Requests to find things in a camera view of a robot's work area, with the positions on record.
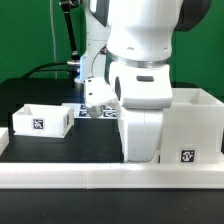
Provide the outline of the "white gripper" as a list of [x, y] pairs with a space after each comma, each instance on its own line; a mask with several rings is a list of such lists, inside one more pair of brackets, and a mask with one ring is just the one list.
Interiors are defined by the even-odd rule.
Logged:
[[170, 66], [136, 68], [112, 62], [109, 83], [116, 108], [124, 160], [149, 162], [158, 148], [164, 109], [172, 103]]

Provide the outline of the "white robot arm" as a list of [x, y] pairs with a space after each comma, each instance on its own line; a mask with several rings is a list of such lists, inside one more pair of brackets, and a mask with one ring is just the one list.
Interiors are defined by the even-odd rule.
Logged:
[[163, 111], [171, 106], [168, 59], [172, 34], [193, 29], [212, 0], [109, 0], [111, 60], [104, 77], [84, 81], [88, 113], [98, 118], [103, 107], [115, 109], [126, 161], [148, 162], [158, 148]]

